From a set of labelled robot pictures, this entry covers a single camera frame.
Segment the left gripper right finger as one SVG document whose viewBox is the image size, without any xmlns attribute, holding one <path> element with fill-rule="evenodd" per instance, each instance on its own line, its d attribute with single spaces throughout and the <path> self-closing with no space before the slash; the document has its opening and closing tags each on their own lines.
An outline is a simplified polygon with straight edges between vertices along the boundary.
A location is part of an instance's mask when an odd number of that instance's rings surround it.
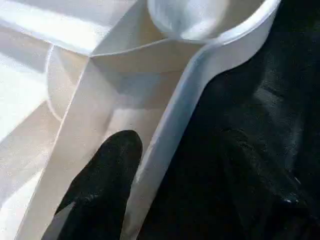
<svg viewBox="0 0 320 240">
<path fill-rule="evenodd" d="M 241 129 L 214 133 L 230 198 L 247 240 L 318 240 L 320 205 Z"/>
</svg>

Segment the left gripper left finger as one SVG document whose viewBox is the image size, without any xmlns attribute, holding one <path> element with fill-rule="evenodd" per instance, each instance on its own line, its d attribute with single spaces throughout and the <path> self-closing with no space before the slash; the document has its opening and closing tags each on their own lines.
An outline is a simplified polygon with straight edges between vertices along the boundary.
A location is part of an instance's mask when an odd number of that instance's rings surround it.
<svg viewBox="0 0 320 240">
<path fill-rule="evenodd" d="M 143 151 L 134 130 L 110 136 L 72 180 L 44 240 L 118 240 Z"/>
</svg>

